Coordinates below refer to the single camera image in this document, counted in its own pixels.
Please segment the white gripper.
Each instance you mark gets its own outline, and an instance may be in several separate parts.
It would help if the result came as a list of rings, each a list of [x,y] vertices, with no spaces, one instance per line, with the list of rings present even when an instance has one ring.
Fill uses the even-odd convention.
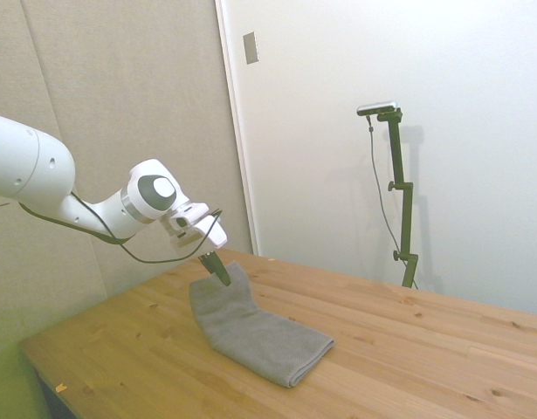
[[[199,257],[199,261],[209,274],[215,274],[225,285],[231,284],[231,278],[224,263],[215,253],[216,250],[226,245],[228,237],[220,222],[215,216],[206,216],[197,222],[191,231],[198,235],[197,244],[192,244],[193,255]]]

